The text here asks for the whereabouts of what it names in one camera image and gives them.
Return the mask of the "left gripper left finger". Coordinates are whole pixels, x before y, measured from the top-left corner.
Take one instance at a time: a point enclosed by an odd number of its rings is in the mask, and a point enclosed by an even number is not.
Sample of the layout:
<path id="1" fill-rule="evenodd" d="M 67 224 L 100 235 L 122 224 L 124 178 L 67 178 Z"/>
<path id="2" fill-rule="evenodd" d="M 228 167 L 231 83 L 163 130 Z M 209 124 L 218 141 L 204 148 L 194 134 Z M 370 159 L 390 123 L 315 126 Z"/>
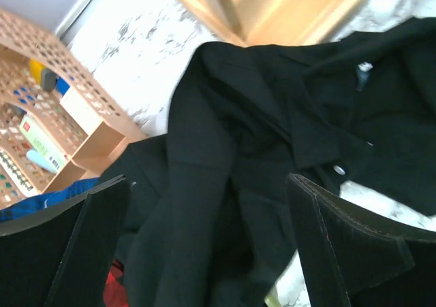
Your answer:
<path id="1" fill-rule="evenodd" d="M 130 183 L 117 176 L 1 224 L 2 306 L 102 306 Z"/>

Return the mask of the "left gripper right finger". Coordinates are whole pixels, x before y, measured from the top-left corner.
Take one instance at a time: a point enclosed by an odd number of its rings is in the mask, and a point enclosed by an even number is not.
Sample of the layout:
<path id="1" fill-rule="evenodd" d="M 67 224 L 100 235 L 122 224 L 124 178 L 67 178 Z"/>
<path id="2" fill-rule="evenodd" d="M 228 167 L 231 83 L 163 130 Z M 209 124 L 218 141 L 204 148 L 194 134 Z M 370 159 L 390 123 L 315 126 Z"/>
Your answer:
<path id="1" fill-rule="evenodd" d="M 286 187 L 312 306 L 434 306 L 435 232 L 348 202 L 305 177 Z"/>

